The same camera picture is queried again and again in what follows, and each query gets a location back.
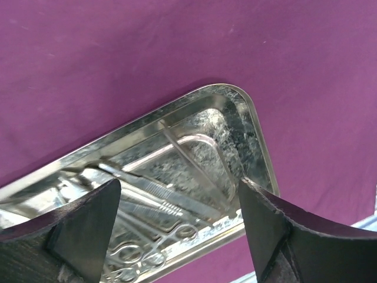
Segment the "steel tweezers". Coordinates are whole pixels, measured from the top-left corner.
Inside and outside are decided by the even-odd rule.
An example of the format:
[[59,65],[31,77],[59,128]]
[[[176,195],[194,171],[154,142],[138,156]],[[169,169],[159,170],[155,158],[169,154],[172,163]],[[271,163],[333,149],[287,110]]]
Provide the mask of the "steel tweezers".
[[162,126],[162,132],[164,136],[178,151],[179,156],[183,159],[198,184],[203,187],[204,191],[210,197],[212,197],[212,199],[218,204],[224,214],[226,214],[231,219],[235,218],[237,216],[236,210],[226,199],[221,189],[218,188],[218,186],[209,178],[208,174],[192,158],[190,152],[183,146],[179,145],[177,137],[170,130],[169,126],[166,125],[164,120],[160,120],[158,123]]

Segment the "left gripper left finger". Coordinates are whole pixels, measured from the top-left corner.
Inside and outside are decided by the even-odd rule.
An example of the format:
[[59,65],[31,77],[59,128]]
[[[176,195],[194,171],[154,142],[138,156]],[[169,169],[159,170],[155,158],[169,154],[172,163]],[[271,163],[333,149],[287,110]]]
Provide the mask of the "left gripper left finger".
[[99,282],[121,196],[110,180],[1,231],[1,282]]

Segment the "purple cloth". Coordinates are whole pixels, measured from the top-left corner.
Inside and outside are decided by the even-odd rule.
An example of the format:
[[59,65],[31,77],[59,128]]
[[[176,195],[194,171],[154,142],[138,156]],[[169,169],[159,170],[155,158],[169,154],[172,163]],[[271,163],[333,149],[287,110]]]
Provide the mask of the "purple cloth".
[[284,199],[373,214],[375,1],[2,1],[1,185],[211,83],[252,98]]

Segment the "steel instrument tray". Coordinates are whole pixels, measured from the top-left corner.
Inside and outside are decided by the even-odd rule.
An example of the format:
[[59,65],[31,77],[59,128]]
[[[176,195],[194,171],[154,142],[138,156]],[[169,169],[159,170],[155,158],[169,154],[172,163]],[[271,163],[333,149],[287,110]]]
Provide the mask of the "steel instrument tray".
[[[233,219],[195,180],[178,151],[166,139],[166,125],[179,145],[221,189],[236,210]],[[98,167],[99,162],[125,172],[154,179],[221,212],[214,220],[169,203]],[[251,98],[230,84],[212,84],[194,90],[71,153],[41,167],[1,189],[1,231],[22,224],[73,202],[110,180],[118,180],[118,210],[165,232],[180,223],[197,227],[196,239],[167,241],[161,246],[166,263],[149,268],[140,260],[135,282],[153,282],[181,266],[228,244],[244,234],[239,183],[252,180],[279,194],[273,166]],[[108,244],[144,243],[128,231],[116,215]]]

